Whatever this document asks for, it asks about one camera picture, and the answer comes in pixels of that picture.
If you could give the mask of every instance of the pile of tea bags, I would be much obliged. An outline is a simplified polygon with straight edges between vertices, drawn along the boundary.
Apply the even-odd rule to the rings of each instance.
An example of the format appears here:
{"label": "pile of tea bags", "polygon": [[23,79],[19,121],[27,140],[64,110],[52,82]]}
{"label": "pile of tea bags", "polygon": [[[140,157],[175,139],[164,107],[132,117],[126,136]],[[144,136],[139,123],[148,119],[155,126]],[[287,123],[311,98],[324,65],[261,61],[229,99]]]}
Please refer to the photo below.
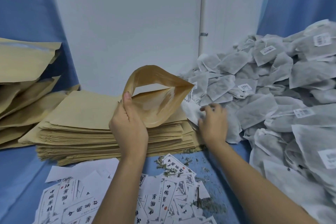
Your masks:
{"label": "pile of tea bags", "polygon": [[[41,160],[55,159],[61,166],[120,157],[120,148],[109,129],[118,101],[120,97],[73,91],[19,141],[36,143]],[[148,134],[148,156],[181,153],[200,144],[180,108],[162,125],[148,128]]]}
{"label": "pile of tea bags", "polygon": [[[203,182],[195,180],[196,173],[171,154],[158,160],[176,173],[141,175],[134,223],[216,224],[213,217],[203,216],[202,199],[210,195]],[[92,223],[98,208],[106,207],[100,204],[118,163],[111,158],[53,166],[46,182],[58,183],[43,191],[34,224]]]}
{"label": "pile of tea bags", "polygon": [[182,102],[226,107],[226,141],[249,140],[250,164],[320,223],[336,220],[336,22],[282,38],[249,35],[232,52],[202,54],[180,75],[194,89]]}
{"label": "pile of tea bags", "polygon": [[49,94],[59,76],[39,80],[60,46],[0,38],[0,149],[30,144],[18,143],[18,138],[67,96],[66,92]]}

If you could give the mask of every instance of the blue tablecloth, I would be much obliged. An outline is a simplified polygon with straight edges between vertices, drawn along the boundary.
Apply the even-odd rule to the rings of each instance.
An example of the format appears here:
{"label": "blue tablecloth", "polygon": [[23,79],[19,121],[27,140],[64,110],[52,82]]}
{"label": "blue tablecloth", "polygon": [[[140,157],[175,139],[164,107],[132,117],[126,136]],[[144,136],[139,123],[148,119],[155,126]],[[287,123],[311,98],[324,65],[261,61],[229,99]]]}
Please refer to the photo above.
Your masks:
{"label": "blue tablecloth", "polygon": [[[246,161],[250,155],[247,141],[232,145],[233,149]],[[211,213],[205,211],[206,217],[214,216],[217,223],[249,223],[237,198],[229,188],[219,165],[207,151],[192,154],[175,154],[182,162],[188,157],[192,161],[189,167],[197,173],[217,204],[224,205],[226,212]],[[154,162],[157,157],[146,158],[143,173],[158,175],[162,173]],[[41,162],[35,152],[35,146],[0,151],[0,223],[32,224],[42,191],[51,186],[45,183],[50,168],[55,163]]]}

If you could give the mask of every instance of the stack of kraft paper bags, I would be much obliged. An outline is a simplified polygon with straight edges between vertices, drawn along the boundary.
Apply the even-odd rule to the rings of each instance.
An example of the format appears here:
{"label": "stack of kraft paper bags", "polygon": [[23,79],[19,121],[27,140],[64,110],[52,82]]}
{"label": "stack of kraft paper bags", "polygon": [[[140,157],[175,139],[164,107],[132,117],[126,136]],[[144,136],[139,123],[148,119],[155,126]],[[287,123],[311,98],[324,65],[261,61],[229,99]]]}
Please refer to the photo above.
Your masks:
{"label": "stack of kraft paper bags", "polygon": [[[144,87],[154,83],[160,85],[159,90],[148,91]],[[149,134],[147,156],[181,153],[190,148],[200,150],[200,139],[180,108],[192,87],[193,84],[153,65],[135,70],[128,79],[124,92],[132,94]],[[137,94],[136,88],[143,90]],[[109,121],[120,100],[121,96],[73,91],[19,142],[35,143],[41,160],[57,160],[60,166],[118,158],[120,148]]]}
{"label": "stack of kraft paper bags", "polygon": [[50,93],[59,76],[39,79],[60,46],[0,38],[0,149],[31,144],[18,139],[67,96],[66,91]]}

